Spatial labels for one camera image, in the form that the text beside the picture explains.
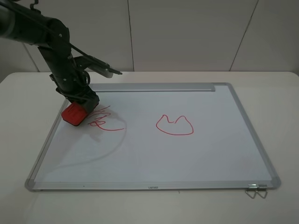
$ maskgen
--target red doodle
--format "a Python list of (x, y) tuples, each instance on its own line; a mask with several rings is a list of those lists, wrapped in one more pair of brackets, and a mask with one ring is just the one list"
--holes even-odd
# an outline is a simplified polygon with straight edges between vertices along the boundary
[[(184, 118), (185, 121), (187, 121), (187, 122), (189, 123), (189, 125), (190, 125), (192, 131), (191, 131), (190, 133), (183, 133), (183, 134), (173, 134), (173, 133), (166, 132), (166, 131), (164, 131), (164, 130), (162, 130), (161, 128), (158, 127), (158, 124), (159, 124), (159, 122), (162, 120), (163, 117), (166, 117), (167, 122), (168, 122), (169, 124), (176, 124), (177, 121), (178, 121), (180, 118)], [(194, 128), (193, 128), (192, 124), (190, 123), (190, 121), (188, 121), (188, 119), (187, 119), (185, 116), (179, 116), (179, 118), (178, 118), (176, 121), (169, 121), (168, 116), (165, 115), (165, 114), (163, 114), (162, 117), (160, 118), (160, 120), (156, 123), (156, 127), (157, 127), (157, 129), (159, 129), (161, 132), (164, 132), (164, 133), (166, 133), (166, 134), (170, 134), (170, 135), (179, 135), (179, 136), (182, 136), (182, 135), (190, 135), (190, 134), (193, 134), (193, 133), (194, 133)]]
[(103, 115), (103, 116), (101, 116), (101, 117), (96, 117), (95, 119), (94, 119), (94, 121), (93, 122), (90, 122), (90, 123), (88, 123), (90, 126), (92, 126), (92, 127), (98, 127), (98, 128), (100, 128), (100, 129), (102, 129), (102, 130), (104, 130), (104, 131), (111, 131), (111, 132), (114, 132), (114, 131), (120, 131), (120, 130), (123, 130), (124, 128), (120, 128), (120, 129), (105, 129), (105, 128), (103, 128), (103, 127), (101, 127), (101, 125), (103, 125), (103, 124), (105, 124), (106, 122), (105, 121), (103, 121), (102, 119), (104, 119), (104, 118), (106, 118), (106, 117), (108, 117), (108, 116), (110, 116), (111, 115), (111, 113), (108, 113), (108, 112), (105, 112), (105, 109), (107, 109), (107, 108), (109, 108), (110, 106), (107, 106), (107, 107), (105, 107), (105, 108), (103, 108), (103, 109), (100, 109), (100, 110), (97, 110), (97, 111), (93, 111), (90, 115), (89, 115), (89, 117), (88, 118), (91, 118), (92, 116), (96, 116), (96, 115)]

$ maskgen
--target whiteboard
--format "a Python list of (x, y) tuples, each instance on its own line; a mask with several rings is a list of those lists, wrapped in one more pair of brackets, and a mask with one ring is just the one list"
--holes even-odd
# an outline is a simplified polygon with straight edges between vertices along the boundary
[(93, 89), (99, 89), (100, 104), (80, 126), (57, 120), (31, 189), (279, 185), (232, 86), (98, 84)]

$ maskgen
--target metal clip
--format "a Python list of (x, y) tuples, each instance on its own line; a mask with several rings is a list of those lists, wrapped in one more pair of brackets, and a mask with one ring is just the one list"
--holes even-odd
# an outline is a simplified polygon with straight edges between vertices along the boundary
[(267, 185), (249, 184), (245, 193), (252, 199), (255, 199), (256, 195), (259, 195), (261, 198), (265, 199), (268, 195)]

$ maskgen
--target white board surface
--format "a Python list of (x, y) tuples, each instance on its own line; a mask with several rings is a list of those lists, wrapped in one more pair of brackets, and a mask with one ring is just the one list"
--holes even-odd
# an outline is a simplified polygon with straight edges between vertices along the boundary
[(215, 90), (98, 93), (79, 127), (60, 121), (35, 181), (270, 181), (229, 88)]

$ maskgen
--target red eraser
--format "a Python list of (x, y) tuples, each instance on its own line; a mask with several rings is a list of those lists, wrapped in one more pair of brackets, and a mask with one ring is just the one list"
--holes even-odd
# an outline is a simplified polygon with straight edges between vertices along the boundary
[(76, 102), (73, 102), (61, 113), (62, 119), (74, 126), (78, 126), (87, 115), (84, 108)]

